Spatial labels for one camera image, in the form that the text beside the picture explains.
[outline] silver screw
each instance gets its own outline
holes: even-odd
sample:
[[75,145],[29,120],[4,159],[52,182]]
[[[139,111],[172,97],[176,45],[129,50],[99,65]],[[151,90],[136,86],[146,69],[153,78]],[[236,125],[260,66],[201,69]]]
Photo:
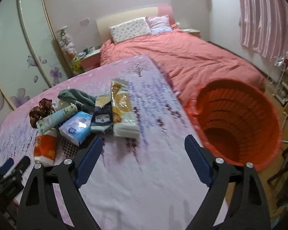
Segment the silver screw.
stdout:
[[218,164],[222,164],[222,163],[224,163],[224,160],[223,160],[222,158],[220,158],[220,157],[217,157],[217,158],[216,158],[216,162],[217,162]]
[[64,160],[64,164],[66,165],[69,165],[71,163],[72,163],[72,160],[70,158]]
[[42,166],[42,164],[37,163],[37,164],[34,165],[34,169],[38,170],[41,166]]
[[254,165],[253,165],[252,163],[250,163],[250,162],[247,162],[247,163],[246,163],[246,166],[247,166],[248,168],[250,168],[250,169],[254,167]]

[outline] blue tissue pack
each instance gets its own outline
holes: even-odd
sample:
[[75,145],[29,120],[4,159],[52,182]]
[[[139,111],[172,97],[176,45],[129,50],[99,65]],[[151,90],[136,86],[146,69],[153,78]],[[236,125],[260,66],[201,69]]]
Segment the blue tissue pack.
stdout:
[[80,146],[91,133],[92,116],[85,112],[78,112],[59,128],[60,134],[73,144]]

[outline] laundry basket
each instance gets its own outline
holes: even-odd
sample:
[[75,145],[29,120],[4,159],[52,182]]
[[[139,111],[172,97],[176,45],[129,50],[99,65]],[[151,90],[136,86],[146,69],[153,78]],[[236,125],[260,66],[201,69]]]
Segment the laundry basket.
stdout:
[[185,110],[203,145],[215,157],[262,171],[281,147],[279,121],[272,103],[257,88],[233,79],[200,87]]

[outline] electrical outlet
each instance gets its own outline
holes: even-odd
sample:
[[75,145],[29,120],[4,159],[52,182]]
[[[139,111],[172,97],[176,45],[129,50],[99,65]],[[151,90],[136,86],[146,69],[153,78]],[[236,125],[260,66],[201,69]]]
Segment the electrical outlet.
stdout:
[[90,18],[87,17],[87,18],[83,19],[82,21],[80,21],[80,23],[84,24],[84,23],[89,22],[89,21],[90,21]]

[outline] wall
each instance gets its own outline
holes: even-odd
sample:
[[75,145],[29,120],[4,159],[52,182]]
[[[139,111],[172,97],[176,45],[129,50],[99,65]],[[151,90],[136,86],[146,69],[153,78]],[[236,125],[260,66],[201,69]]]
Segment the wall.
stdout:
[[255,51],[240,44],[240,0],[211,0],[210,41],[249,60],[277,80],[280,72]]
[[[96,19],[106,15],[148,6],[172,5],[176,21],[183,27],[202,30],[209,38],[209,12],[206,0],[45,0],[48,16],[56,31],[68,26],[67,31],[77,51],[87,45],[101,45]],[[80,21],[89,17],[83,25]]]

